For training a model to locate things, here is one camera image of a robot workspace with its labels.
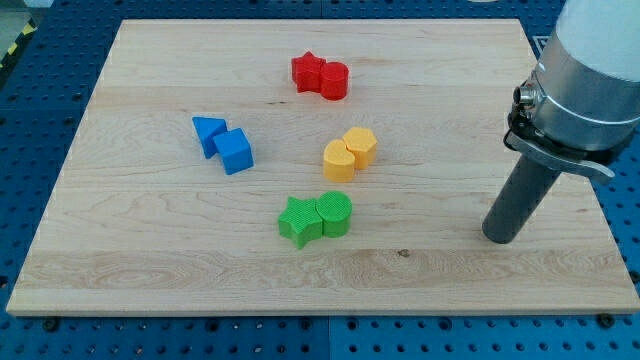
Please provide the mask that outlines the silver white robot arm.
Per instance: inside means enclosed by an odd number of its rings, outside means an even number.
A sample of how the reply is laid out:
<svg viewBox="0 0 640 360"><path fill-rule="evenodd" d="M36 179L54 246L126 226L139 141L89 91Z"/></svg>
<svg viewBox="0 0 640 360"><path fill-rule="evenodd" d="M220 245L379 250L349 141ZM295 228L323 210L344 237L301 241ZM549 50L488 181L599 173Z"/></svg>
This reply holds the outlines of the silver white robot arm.
<svg viewBox="0 0 640 360"><path fill-rule="evenodd" d="M639 0L571 0L530 76L513 93L505 145L513 174L553 183L562 172L600 183L639 125Z"/></svg>

